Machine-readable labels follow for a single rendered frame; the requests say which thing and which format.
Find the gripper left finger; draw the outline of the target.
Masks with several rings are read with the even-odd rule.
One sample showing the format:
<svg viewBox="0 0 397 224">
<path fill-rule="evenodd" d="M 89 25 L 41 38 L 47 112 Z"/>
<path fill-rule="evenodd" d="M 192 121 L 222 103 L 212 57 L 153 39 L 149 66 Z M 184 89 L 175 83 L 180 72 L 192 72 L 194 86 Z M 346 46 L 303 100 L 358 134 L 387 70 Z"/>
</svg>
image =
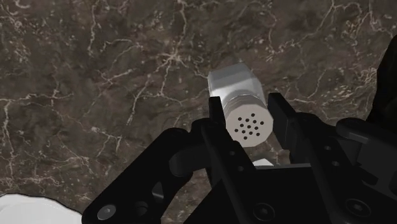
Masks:
<svg viewBox="0 0 397 224">
<path fill-rule="evenodd" d="M 205 169 L 211 191 L 184 224 L 255 224 L 254 200 L 243 182 L 256 169 L 225 128 L 219 97 L 209 98 L 209 117 L 190 131 L 163 131 L 84 210 L 82 224 L 161 224 L 177 192 Z"/>
</svg>

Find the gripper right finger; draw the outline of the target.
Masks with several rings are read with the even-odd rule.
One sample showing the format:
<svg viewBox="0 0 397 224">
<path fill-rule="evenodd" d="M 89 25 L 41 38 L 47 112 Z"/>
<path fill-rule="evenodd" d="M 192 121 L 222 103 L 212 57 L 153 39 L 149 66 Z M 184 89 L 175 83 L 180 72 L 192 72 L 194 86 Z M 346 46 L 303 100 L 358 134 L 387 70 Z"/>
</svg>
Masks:
<svg viewBox="0 0 397 224">
<path fill-rule="evenodd" d="M 293 164 L 310 164 L 331 224 L 397 224 L 397 136 L 359 118 L 328 125 L 268 95 L 273 132 Z"/>
</svg>

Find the black rounded object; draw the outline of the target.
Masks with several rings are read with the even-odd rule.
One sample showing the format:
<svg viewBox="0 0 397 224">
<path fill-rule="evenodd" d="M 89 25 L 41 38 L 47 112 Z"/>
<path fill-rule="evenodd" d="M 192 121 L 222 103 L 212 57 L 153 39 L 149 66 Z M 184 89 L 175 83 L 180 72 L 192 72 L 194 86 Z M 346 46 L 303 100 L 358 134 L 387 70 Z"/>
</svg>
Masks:
<svg viewBox="0 0 397 224">
<path fill-rule="evenodd" d="M 377 90 L 366 120 L 397 134 L 397 35 L 377 69 Z"/>
</svg>

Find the white salt shaker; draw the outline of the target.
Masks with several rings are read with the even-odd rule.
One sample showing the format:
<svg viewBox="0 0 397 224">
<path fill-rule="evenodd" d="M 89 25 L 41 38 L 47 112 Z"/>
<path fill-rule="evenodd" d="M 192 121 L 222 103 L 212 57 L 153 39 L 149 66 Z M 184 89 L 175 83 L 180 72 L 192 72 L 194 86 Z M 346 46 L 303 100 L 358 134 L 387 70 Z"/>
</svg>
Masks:
<svg viewBox="0 0 397 224">
<path fill-rule="evenodd" d="M 238 63 L 209 72 L 209 95 L 219 97 L 226 129 L 242 147 L 255 147 L 272 133 L 270 114 L 262 85 L 250 68 Z"/>
</svg>

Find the white dish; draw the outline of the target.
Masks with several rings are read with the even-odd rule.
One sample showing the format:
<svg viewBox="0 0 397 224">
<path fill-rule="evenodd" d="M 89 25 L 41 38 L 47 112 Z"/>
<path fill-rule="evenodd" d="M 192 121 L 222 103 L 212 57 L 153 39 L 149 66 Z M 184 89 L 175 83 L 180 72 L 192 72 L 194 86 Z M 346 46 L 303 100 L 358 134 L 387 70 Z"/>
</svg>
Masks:
<svg viewBox="0 0 397 224">
<path fill-rule="evenodd" d="M 81 224 L 81 214 L 53 199 L 8 193 L 0 195 L 0 224 Z"/>
</svg>

